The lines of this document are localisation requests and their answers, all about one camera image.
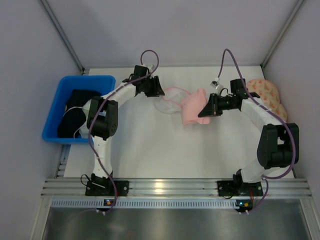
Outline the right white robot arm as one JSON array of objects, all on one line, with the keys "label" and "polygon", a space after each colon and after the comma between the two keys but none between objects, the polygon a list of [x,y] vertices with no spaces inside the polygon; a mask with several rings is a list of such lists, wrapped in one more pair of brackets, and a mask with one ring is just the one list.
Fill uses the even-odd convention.
[{"label": "right white robot arm", "polygon": [[217,182],[218,195],[230,199],[235,196],[260,197],[261,180],[270,179],[276,170],[294,165],[299,160],[299,127],[286,123],[287,114],[280,104],[277,88],[265,79],[253,79],[243,84],[241,79],[230,81],[226,95],[220,81],[211,83],[216,92],[198,117],[219,117],[227,110],[240,110],[260,131],[256,159],[239,169],[232,180]]}]

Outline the white mesh laundry bag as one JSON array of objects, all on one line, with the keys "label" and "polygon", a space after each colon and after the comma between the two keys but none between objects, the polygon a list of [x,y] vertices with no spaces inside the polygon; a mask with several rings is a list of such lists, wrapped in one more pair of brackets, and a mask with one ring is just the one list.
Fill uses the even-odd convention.
[{"label": "white mesh laundry bag", "polygon": [[156,97],[153,105],[163,114],[175,114],[182,110],[182,100],[191,93],[180,87],[169,87],[164,90],[164,95]]}]

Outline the pink bra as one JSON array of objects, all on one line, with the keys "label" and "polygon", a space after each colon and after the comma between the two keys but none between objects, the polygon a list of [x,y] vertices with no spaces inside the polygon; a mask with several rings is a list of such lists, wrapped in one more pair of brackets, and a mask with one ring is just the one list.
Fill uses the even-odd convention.
[{"label": "pink bra", "polygon": [[184,98],[181,101],[182,124],[209,124],[211,121],[209,117],[198,117],[199,113],[204,109],[207,103],[206,91],[202,87]]}]

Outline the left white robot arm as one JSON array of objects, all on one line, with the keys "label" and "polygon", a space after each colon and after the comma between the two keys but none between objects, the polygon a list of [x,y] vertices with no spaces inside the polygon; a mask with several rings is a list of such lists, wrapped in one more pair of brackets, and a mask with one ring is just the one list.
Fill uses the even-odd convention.
[{"label": "left white robot arm", "polygon": [[85,195],[91,197],[125,197],[129,181],[114,180],[111,160],[112,138],[118,129],[119,108],[143,93],[146,97],[162,97],[159,77],[150,66],[136,65],[133,73],[110,93],[90,101],[86,126],[88,142],[94,154],[94,167],[86,184]]}]

